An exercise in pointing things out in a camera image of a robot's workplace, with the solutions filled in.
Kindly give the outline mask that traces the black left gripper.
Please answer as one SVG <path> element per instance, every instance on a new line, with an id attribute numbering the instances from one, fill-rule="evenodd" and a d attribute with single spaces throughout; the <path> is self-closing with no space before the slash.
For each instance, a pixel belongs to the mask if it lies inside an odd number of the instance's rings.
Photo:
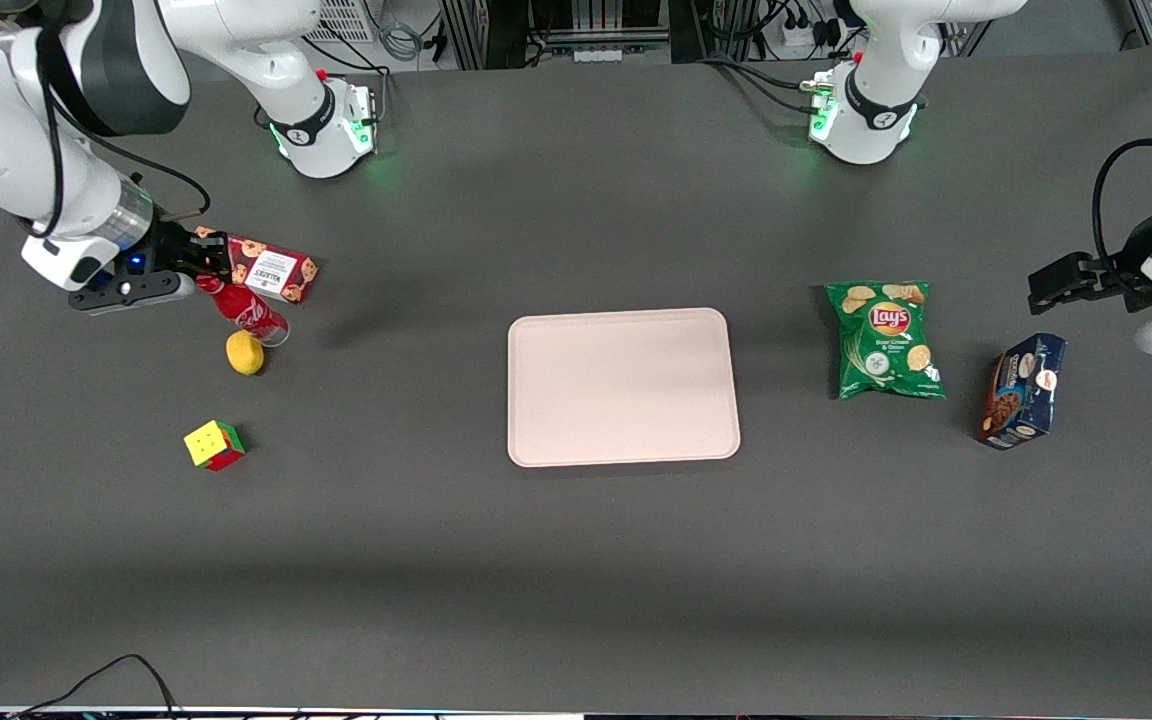
<path id="1" fill-rule="evenodd" d="M 1108 252 L 1102 233 L 1102 211 L 1094 209 L 1094 247 L 1100 264 L 1087 252 L 1070 252 L 1029 274 L 1028 306 L 1033 316 L 1078 301 L 1101 300 L 1106 291 L 1120 293 L 1129 313 L 1152 306 L 1152 281 L 1143 272 L 1143 263 L 1152 253 L 1152 215 L 1135 223 L 1126 243 Z"/>

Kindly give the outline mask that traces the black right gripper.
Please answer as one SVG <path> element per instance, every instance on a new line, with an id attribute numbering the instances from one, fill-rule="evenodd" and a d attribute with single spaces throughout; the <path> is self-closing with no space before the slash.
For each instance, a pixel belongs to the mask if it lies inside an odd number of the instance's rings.
<path id="1" fill-rule="evenodd" d="M 152 220 L 145 236 L 122 252 L 122 281 L 156 272 L 184 274 L 200 290 L 220 290 L 232 279 L 228 234 L 195 228 L 194 237 L 179 222 Z"/>

